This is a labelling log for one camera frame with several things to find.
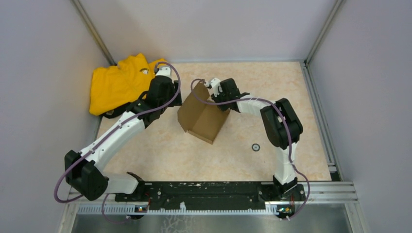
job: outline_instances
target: black washer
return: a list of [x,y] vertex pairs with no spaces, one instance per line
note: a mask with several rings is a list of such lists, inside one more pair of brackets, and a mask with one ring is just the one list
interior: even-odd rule
[[258,143],[253,143],[252,144],[252,150],[253,151],[259,151],[260,150],[260,145]]

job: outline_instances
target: open cardboard box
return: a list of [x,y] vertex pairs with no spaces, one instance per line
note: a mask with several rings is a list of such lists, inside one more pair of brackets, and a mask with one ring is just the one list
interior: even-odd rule
[[[210,97],[203,83],[198,83],[193,92],[202,100]],[[230,110],[222,112],[216,105],[198,101],[190,93],[177,111],[177,121],[185,132],[213,144],[229,113]]]

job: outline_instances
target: gray wall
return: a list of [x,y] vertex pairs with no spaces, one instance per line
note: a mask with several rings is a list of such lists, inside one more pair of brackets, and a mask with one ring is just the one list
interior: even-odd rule
[[83,0],[118,61],[305,59],[335,0]]
[[310,65],[371,231],[411,232],[412,1],[348,0]]
[[0,232],[57,230],[53,188],[66,152],[93,139],[90,81],[105,65],[70,1],[1,1]]

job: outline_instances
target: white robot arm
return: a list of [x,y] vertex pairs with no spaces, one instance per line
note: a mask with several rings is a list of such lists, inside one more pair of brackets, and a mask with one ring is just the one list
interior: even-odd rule
[[216,103],[223,103],[236,99],[249,99],[227,105],[219,105],[219,107],[221,110],[230,108],[239,113],[248,113],[263,118],[266,133],[269,140],[275,146],[277,163],[274,174],[274,183],[278,186],[277,188],[280,194],[287,193],[289,190],[293,189],[297,185],[297,178],[291,161],[293,162],[295,160],[296,146],[299,140],[299,135],[303,132],[303,128],[289,101],[287,99],[281,99],[276,102],[271,102],[278,105],[278,108],[286,118],[285,120],[288,124],[288,128],[291,131],[291,161],[289,160],[290,146],[287,143],[285,129],[281,124],[282,119],[269,103],[262,102],[249,93],[240,94],[233,79],[224,81],[212,79],[211,81],[206,82],[205,86],[213,90],[211,97]]
[[[151,81],[145,99],[139,98],[130,103],[120,119],[92,144],[78,153],[71,150],[66,154],[66,169],[81,157],[85,157],[67,174],[66,182],[88,200],[95,200],[103,194],[132,194],[139,190],[138,186],[144,185],[139,176],[133,173],[107,173],[103,170],[126,142],[144,131],[154,120],[159,119],[166,108],[142,114],[139,117],[136,117],[136,114],[165,104],[178,91],[177,84],[177,81],[172,82],[170,67],[161,67]],[[169,107],[179,105],[182,105],[180,94]]]
[[[130,103],[126,112],[120,119],[101,137],[92,144],[82,149],[80,152],[69,151],[65,156],[65,167],[69,167],[80,160],[66,175],[66,182],[79,191],[88,200],[95,200],[103,194],[116,193],[121,195],[131,195],[133,197],[143,196],[144,181],[133,173],[113,174],[104,172],[107,163],[113,156],[136,134],[144,131],[154,120],[159,119],[166,108],[159,108],[167,103],[176,92],[177,83],[172,83],[171,70],[169,67],[162,67],[151,81],[146,98],[139,98]],[[212,99],[216,103],[223,103],[228,100],[253,98],[248,93],[240,94],[233,79],[220,81],[213,79],[207,83],[208,88],[213,89]],[[169,107],[182,104],[179,95]],[[302,125],[294,110],[286,99],[275,102],[286,118],[286,122],[292,135],[291,160],[294,161],[299,135],[302,133]],[[146,111],[159,108],[157,111]],[[221,110],[228,108],[240,113],[249,113],[262,117],[266,134],[270,142],[275,146],[277,165],[274,174],[274,184],[277,193],[281,196],[293,189],[297,185],[297,178],[292,164],[289,160],[289,144],[286,131],[281,125],[278,115],[274,112],[269,103],[254,100],[238,101],[232,104],[219,105]]]

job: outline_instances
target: marble floor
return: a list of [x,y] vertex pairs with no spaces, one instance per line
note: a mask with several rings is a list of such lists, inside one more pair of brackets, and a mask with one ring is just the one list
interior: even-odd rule
[[[305,81],[298,62],[173,64],[182,79],[182,99],[195,78],[233,78],[240,92],[269,100],[287,98],[303,125],[295,164],[311,181],[330,181]],[[105,171],[139,175],[147,181],[271,181],[275,155],[261,118],[232,111],[213,145],[177,122],[178,107],[166,112],[130,140]],[[99,136],[116,119],[103,118]],[[260,151],[253,151],[253,143]]]

